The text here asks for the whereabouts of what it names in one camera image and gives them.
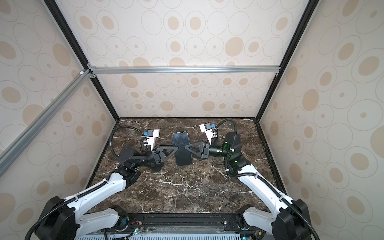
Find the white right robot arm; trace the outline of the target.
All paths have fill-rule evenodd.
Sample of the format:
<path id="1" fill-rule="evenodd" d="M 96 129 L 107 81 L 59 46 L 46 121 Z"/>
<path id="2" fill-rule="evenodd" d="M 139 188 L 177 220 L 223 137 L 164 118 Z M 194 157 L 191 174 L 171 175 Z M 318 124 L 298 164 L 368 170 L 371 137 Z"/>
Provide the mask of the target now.
<path id="1" fill-rule="evenodd" d="M 245 184 L 267 206 L 268 212 L 243 207 L 239 211 L 240 228 L 256 227 L 276 240 L 319 239 L 307 205 L 302 200 L 293 200 L 264 178 L 243 156 L 242 146 L 240 134 L 230 132 L 220 145 L 197 142 L 186 145 L 185 150 L 201 160 L 222 157 L 226 174 Z"/>

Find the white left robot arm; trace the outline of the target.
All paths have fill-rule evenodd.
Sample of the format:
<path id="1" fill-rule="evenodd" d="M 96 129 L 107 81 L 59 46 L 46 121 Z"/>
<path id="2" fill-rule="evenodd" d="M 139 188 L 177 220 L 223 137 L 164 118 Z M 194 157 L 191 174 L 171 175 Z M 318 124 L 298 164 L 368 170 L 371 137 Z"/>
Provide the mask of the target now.
<path id="1" fill-rule="evenodd" d="M 88 211 L 115 193 L 133 185 L 141 172 L 140 166 L 160 171 L 177 146 L 158 146 L 154 150 L 139 153 L 125 147 L 117 157 L 120 165 L 101 182 L 64 199 L 50 199 L 40 216 L 26 235 L 29 240 L 35 234 L 40 240 L 75 240 L 94 231 L 112 228 L 127 216 L 116 208 L 90 214 Z"/>

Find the black smartphone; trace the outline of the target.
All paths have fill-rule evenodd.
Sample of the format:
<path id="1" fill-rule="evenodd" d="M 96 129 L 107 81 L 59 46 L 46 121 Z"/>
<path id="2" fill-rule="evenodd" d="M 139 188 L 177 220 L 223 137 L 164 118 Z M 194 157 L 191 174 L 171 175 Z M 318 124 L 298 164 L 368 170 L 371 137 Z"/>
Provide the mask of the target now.
<path id="1" fill-rule="evenodd" d="M 185 149 L 186 145 L 190 144 L 189 135 L 187 132 L 178 132 L 172 134 L 172 141 L 175 147 L 179 150 L 175 153 L 176 164 L 179 167 L 193 164 L 191 152 Z"/>

